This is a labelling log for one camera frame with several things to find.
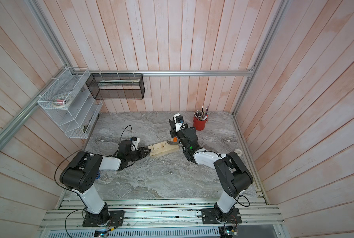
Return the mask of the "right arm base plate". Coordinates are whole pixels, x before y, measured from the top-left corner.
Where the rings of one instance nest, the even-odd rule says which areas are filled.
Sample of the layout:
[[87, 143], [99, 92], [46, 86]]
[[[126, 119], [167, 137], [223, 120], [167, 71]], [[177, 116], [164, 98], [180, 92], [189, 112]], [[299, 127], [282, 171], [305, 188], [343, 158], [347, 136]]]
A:
[[223, 213], [217, 208], [201, 209], [203, 224], [241, 224], [239, 209], [233, 207], [228, 213]]

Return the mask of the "pale wooden block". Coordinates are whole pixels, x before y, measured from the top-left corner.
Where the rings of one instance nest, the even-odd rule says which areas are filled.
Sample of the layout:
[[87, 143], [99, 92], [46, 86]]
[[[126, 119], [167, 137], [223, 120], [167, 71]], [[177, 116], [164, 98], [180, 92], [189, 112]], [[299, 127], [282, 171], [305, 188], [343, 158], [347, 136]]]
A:
[[179, 148], [180, 147], [178, 144], [172, 145], [172, 144], [169, 144], [167, 141], [163, 141], [163, 142], [148, 146], [148, 149], [151, 150], [150, 156], [152, 158], [156, 158], [159, 156], [164, 156], [164, 155], [167, 155], [170, 153], [177, 152], [177, 151], [179, 151]]

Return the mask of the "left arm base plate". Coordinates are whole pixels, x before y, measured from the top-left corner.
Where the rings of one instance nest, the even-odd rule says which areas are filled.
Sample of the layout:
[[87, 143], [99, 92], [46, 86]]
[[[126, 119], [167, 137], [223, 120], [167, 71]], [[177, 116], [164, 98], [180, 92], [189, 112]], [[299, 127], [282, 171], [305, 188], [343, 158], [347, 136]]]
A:
[[103, 209], [99, 214], [86, 211], [82, 227], [121, 227], [124, 214], [124, 210]]

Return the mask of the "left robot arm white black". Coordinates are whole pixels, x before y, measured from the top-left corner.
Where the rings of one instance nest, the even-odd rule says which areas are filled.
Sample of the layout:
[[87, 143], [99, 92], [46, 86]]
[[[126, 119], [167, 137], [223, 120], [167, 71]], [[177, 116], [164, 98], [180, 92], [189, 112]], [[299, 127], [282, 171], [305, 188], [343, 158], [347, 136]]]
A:
[[138, 141], [125, 140], [119, 143], [111, 156], [79, 151], [60, 175], [60, 182], [78, 194], [86, 212], [91, 215], [104, 213], [106, 203], [95, 188], [95, 180], [100, 170], [122, 171], [151, 153], [147, 147], [139, 147]]

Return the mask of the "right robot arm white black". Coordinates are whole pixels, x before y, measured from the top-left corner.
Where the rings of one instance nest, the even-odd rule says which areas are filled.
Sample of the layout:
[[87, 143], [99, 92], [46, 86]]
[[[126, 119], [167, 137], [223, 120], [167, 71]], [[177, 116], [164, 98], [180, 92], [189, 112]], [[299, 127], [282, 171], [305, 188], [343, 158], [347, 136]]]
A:
[[188, 127], [180, 114], [175, 114], [169, 123], [170, 135], [179, 140], [186, 159], [215, 169], [223, 189], [214, 208], [201, 210], [203, 223], [222, 223], [238, 216], [239, 211], [235, 208], [238, 198], [253, 183], [253, 176], [239, 155], [235, 152], [219, 154], [199, 146], [196, 129]]

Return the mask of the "claw hammer orange black handle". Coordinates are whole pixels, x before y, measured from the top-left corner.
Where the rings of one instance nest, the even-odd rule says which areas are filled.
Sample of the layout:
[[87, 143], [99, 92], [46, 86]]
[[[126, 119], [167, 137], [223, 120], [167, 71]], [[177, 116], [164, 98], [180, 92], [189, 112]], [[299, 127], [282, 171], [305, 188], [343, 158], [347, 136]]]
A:
[[173, 137], [171, 140], [167, 140], [169, 145], [179, 145], [180, 139], [178, 137]]

